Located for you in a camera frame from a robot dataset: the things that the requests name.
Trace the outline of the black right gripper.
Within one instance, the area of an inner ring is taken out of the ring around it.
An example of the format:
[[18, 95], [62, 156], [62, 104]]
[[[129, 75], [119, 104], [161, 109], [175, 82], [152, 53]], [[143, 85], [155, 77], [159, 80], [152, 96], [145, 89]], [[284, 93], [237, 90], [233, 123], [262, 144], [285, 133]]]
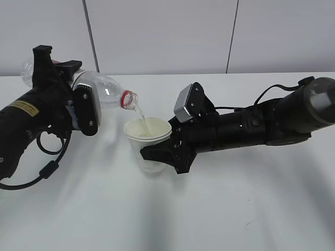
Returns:
[[146, 161], [163, 163], [175, 168], [177, 174], [188, 173], [199, 153], [220, 149], [218, 115], [209, 121], [191, 120], [180, 123], [177, 117], [168, 121], [172, 127], [172, 151], [166, 146], [146, 146], [140, 154]]

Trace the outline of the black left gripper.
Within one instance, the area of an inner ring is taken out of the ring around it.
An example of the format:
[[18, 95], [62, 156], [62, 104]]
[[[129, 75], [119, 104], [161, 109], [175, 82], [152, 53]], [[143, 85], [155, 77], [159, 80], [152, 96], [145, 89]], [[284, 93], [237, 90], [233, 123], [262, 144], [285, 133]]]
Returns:
[[81, 68], [82, 61], [70, 60], [53, 64], [50, 45], [39, 45], [32, 51], [33, 104], [37, 106], [39, 113], [34, 119], [31, 132], [36, 138], [43, 132], [67, 138], [73, 130], [72, 117], [68, 111], [73, 100], [69, 81]]

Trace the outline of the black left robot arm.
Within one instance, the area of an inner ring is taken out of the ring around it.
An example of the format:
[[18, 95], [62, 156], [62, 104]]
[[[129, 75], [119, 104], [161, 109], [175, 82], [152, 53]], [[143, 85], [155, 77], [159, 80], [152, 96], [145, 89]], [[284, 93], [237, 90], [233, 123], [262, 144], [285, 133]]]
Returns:
[[68, 110], [73, 99], [70, 82], [81, 61], [55, 62], [52, 47], [33, 48], [32, 88], [1, 110], [1, 178], [15, 172], [28, 145], [43, 131], [64, 138], [72, 131]]

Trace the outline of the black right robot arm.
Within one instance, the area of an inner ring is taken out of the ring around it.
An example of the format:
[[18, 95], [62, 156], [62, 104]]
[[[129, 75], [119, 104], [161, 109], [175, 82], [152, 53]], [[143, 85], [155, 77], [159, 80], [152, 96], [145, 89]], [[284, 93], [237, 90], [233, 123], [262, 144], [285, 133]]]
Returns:
[[170, 138], [142, 148], [141, 156], [184, 174], [199, 153], [297, 144], [312, 132], [334, 125], [334, 79], [310, 76], [284, 90], [285, 97], [257, 99], [251, 106], [230, 107], [221, 115], [201, 84], [192, 83], [178, 96], [169, 121]]

